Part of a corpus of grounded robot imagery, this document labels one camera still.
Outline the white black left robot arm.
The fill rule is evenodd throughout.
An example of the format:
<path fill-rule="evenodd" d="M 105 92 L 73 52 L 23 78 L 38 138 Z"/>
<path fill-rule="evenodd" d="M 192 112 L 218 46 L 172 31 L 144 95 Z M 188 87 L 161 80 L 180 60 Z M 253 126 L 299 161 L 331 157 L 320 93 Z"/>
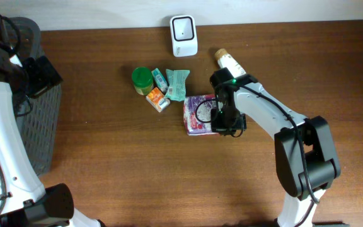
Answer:
<path fill-rule="evenodd" d="M 25 151 L 15 109 L 62 81 L 39 47 L 34 21 L 0 15 L 0 226 L 101 226 L 74 207 L 67 185 L 45 187 Z"/>

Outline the red purple tissue pack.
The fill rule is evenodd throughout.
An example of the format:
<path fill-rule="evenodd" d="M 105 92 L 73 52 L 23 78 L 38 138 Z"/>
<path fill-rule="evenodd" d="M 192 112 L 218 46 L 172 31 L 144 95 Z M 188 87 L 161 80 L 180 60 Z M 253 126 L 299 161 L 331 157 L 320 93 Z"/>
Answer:
<path fill-rule="evenodd" d="M 213 135 L 211 129 L 211 110 L 216 108 L 214 95 L 186 97 L 183 105 L 183 121 L 189 136 Z"/>

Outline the teal wet wipes pack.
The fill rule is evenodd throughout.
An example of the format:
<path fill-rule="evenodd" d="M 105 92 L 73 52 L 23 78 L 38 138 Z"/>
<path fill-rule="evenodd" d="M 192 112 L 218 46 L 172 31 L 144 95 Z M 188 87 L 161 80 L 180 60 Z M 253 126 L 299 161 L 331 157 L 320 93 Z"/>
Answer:
<path fill-rule="evenodd" d="M 183 102 L 186 97 L 185 81 L 190 74 L 189 70 L 166 70 L 169 86 L 165 94 L 170 100 Z"/>

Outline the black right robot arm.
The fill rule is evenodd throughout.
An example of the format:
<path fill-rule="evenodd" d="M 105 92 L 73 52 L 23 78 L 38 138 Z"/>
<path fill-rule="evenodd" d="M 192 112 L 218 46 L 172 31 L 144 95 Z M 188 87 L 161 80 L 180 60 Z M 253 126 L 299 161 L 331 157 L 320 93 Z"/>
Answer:
<path fill-rule="evenodd" d="M 250 74 L 233 76 L 228 68 L 213 73 L 216 107 L 213 132 L 239 137 L 245 118 L 254 120 L 274 141 L 277 177 L 285 190 L 282 212 L 274 226 L 313 226 L 316 207 L 341 166 L 328 122 L 299 114 L 272 95 Z"/>

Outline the orange tissue pack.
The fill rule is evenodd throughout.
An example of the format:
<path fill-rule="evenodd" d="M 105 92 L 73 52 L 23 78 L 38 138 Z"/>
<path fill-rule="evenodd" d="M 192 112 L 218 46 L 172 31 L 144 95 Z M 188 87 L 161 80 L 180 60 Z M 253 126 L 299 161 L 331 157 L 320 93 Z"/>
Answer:
<path fill-rule="evenodd" d="M 162 112 L 170 105 L 170 100 L 166 98 L 162 91 L 158 88 L 154 88 L 147 94 L 146 100 L 158 111 Z"/>

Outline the small green tissue pack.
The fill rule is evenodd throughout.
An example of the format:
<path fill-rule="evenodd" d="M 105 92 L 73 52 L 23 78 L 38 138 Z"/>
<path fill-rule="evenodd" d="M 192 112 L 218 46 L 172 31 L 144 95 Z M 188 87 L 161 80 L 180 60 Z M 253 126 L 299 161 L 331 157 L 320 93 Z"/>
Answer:
<path fill-rule="evenodd" d="M 168 91 L 168 83 L 158 68 L 151 71 L 158 89 L 165 94 Z"/>

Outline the white pouch with cork cap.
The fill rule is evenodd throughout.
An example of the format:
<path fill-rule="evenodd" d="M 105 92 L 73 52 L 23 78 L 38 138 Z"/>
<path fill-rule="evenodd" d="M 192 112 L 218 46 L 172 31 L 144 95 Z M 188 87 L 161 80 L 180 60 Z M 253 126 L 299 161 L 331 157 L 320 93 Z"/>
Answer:
<path fill-rule="evenodd" d="M 227 68 L 234 78 L 245 75 L 243 67 L 229 54 L 226 49 L 219 49 L 214 57 L 220 68 Z"/>

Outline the green cup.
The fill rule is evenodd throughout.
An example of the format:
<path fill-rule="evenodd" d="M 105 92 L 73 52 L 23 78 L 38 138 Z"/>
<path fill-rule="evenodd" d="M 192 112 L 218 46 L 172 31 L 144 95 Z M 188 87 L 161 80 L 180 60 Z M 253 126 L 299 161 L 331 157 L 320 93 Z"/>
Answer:
<path fill-rule="evenodd" d="M 136 92 L 148 95 L 154 88 L 153 75 L 147 67 L 137 67 L 132 72 L 132 82 Z"/>

